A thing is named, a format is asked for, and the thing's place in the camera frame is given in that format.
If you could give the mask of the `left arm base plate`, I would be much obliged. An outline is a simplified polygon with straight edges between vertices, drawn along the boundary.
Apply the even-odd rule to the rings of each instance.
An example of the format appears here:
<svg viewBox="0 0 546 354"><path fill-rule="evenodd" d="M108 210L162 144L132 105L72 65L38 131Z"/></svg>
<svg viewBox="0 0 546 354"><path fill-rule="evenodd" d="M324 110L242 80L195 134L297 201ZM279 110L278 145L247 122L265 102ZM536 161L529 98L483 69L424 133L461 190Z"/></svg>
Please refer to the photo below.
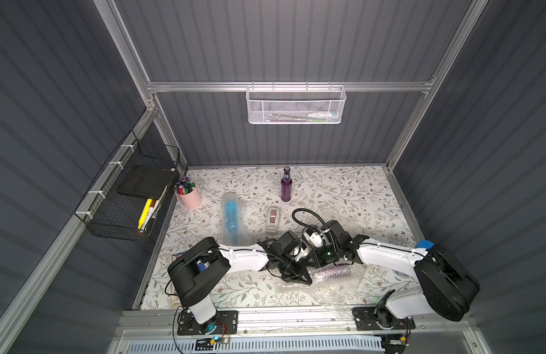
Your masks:
<svg viewBox="0 0 546 354"><path fill-rule="evenodd" d="M179 336L236 334L238 311L218 311L211 320L204 324L197 323L193 314L183 310L177 319Z"/></svg>

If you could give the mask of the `white tape dispenser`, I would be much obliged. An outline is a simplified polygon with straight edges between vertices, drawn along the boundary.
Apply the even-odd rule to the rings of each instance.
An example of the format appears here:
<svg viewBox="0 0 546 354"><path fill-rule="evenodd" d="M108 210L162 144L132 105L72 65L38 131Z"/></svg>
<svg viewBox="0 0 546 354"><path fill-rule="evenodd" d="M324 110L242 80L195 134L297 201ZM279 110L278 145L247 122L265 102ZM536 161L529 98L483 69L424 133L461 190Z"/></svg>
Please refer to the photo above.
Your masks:
<svg viewBox="0 0 546 354"><path fill-rule="evenodd" d="M265 223L265 232L268 235L277 234L280 222L280 209L275 206L271 206L268 209L266 223Z"/></svg>

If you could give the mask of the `purple liquid glass bottle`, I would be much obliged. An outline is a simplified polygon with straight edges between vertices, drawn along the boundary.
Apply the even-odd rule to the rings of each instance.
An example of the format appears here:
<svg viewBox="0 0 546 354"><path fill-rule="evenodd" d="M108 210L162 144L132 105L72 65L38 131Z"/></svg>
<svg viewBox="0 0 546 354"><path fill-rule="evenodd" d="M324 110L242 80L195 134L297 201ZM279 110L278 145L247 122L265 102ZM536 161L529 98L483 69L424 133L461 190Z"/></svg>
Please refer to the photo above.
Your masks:
<svg viewBox="0 0 546 354"><path fill-rule="evenodd" d="M291 178L291 168L284 167L283 169L283 178L281 179L281 200L284 202L289 202L291 200L292 194L292 178Z"/></svg>

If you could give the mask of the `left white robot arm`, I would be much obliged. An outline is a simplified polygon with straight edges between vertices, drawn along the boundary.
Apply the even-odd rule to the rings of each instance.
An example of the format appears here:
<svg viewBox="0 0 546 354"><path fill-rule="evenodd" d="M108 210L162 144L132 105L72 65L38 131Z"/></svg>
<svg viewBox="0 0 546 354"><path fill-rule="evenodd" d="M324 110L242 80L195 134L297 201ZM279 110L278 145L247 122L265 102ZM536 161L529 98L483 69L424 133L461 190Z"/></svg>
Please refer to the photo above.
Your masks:
<svg viewBox="0 0 546 354"><path fill-rule="evenodd" d="M212 327L218 311L210 293L228 273L276 269L286 283L310 285L307 266L296 259L301 251L293 232L251 246L227 246L205 237L168 266L168 275L182 308L198 325Z"/></svg>

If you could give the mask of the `blue liquid glass bottle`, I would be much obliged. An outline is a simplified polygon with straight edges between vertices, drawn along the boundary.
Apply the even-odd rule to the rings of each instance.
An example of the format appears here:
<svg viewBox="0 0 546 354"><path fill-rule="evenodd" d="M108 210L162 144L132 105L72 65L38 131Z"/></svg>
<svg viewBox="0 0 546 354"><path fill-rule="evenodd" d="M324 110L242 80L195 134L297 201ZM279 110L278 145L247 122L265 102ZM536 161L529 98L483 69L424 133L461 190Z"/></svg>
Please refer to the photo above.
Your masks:
<svg viewBox="0 0 546 354"><path fill-rule="evenodd" d="M224 227L228 235L239 232L239 206L236 200L228 200L224 204Z"/></svg>

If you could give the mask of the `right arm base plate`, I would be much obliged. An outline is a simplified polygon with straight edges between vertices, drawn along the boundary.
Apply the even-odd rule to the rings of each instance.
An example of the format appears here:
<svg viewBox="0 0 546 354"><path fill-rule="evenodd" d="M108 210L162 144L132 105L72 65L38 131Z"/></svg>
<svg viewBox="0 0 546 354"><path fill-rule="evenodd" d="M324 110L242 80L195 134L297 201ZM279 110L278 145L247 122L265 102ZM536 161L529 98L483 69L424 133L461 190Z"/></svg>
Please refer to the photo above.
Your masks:
<svg viewBox="0 0 546 354"><path fill-rule="evenodd" d="M416 324L412 317L398 319L386 308L375 305L352 309L357 330L414 330Z"/></svg>

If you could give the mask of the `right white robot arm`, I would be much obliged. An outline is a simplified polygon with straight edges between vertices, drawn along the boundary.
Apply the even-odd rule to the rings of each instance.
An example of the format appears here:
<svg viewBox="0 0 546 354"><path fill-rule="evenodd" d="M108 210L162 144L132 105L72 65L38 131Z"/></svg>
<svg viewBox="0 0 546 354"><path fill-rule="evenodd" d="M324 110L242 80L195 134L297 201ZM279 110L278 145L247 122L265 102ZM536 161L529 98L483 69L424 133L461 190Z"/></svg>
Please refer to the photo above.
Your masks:
<svg viewBox="0 0 546 354"><path fill-rule="evenodd" d="M425 314L459 322L481 289L476 277L438 244L408 248L366 235L351 237L337 221L322 227L306 226L302 238L305 251L319 265L377 265L416 281L411 289L386 292L377 303L371 317L383 329L393 329L409 317Z"/></svg>

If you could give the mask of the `dark purple labelled bottle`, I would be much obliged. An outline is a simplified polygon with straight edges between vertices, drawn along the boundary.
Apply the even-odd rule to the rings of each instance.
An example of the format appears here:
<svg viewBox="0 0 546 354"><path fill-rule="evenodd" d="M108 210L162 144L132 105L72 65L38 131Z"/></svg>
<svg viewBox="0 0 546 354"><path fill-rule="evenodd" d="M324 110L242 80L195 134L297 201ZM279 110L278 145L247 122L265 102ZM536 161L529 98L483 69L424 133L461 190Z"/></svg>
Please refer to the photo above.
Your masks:
<svg viewBox="0 0 546 354"><path fill-rule="evenodd" d="M326 267L316 269L311 275L318 282L348 279L353 276L354 271L351 265L327 265Z"/></svg>

